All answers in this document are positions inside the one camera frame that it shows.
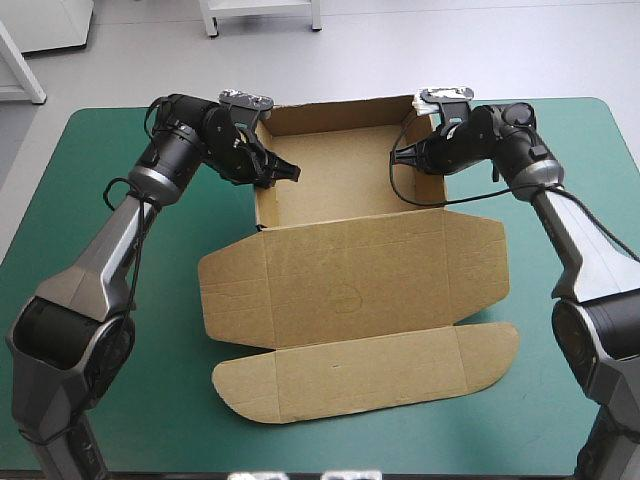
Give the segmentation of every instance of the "open cardboard box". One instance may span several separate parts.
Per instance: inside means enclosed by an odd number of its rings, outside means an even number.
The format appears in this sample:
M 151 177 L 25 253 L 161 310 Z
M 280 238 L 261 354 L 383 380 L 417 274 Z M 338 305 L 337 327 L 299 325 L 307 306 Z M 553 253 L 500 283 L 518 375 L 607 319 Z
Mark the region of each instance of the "open cardboard box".
M 411 101 L 277 107 L 259 125 L 300 180 L 257 190 L 261 231 L 199 265 L 208 335 L 275 350 L 215 368 L 241 415 L 285 423 L 458 396 L 513 361 L 510 324 L 453 327 L 508 293 L 502 224 L 415 207 L 389 186 Z M 430 129 L 416 119 L 405 143 Z M 397 168 L 408 196 L 445 198 L 442 177 Z

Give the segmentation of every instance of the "white shelf leg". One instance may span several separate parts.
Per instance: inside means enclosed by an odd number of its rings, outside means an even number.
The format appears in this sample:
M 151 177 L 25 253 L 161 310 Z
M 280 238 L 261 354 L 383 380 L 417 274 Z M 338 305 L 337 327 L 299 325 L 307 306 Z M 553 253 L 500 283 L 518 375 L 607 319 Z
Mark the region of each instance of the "white shelf leg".
M 211 16 L 211 11 L 209 10 L 209 0 L 200 0 L 200 12 L 202 13 L 202 18 L 204 19 L 204 28 L 207 30 L 207 35 L 209 35 L 210 37 L 217 37 L 218 25 Z
M 311 0 L 311 18 L 313 22 L 311 28 L 314 32 L 322 30 L 321 1 L 322 0 Z
M 29 99 L 36 104 L 44 103 L 47 95 L 2 22 L 0 22 L 0 57 L 7 63 Z

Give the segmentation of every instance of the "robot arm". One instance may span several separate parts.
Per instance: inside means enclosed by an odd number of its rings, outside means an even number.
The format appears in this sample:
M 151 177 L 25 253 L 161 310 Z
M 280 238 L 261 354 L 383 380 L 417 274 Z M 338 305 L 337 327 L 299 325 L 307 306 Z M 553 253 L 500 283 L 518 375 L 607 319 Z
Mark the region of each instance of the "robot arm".
M 49 480 L 107 476 L 84 412 L 133 348 L 134 285 L 126 277 L 161 209 L 179 200 L 202 163 L 234 184 L 297 181 L 298 167 L 255 135 L 272 107 L 270 98 L 236 91 L 223 92 L 219 103 L 156 100 L 147 113 L 157 110 L 151 141 L 126 180 L 131 191 L 76 262 L 38 286 L 13 324 L 12 412 Z
M 490 159 L 518 200 L 535 209 L 564 271 L 553 290 L 553 330 L 585 395 L 601 405 L 575 478 L 640 480 L 640 263 L 562 187 L 564 172 L 536 131 L 531 105 L 482 105 L 470 89 L 427 89 L 419 114 L 439 113 L 427 138 L 392 163 L 450 175 Z

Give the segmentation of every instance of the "white cabinet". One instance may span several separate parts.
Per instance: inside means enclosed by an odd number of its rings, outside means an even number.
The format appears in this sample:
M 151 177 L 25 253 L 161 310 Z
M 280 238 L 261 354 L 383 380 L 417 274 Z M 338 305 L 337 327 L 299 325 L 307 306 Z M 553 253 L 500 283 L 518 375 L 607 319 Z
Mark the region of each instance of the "white cabinet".
M 245 15 L 271 15 L 305 12 L 311 15 L 311 28 L 322 30 L 321 0 L 200 0 L 207 35 L 218 36 L 218 18 Z
M 93 0 L 0 0 L 0 20 L 22 53 L 87 43 Z

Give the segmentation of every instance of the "cardboard lid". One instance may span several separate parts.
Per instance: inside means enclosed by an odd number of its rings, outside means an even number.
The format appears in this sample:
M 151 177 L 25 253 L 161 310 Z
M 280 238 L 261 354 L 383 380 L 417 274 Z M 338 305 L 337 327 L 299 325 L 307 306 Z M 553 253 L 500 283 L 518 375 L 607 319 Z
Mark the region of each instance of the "cardboard lid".
M 453 325 L 509 291 L 502 224 L 443 209 L 268 229 L 198 271 L 207 334 L 266 348 Z
M 482 390 L 506 373 L 518 343 L 509 323 L 443 327 L 222 362 L 212 380 L 243 417 L 288 423 Z

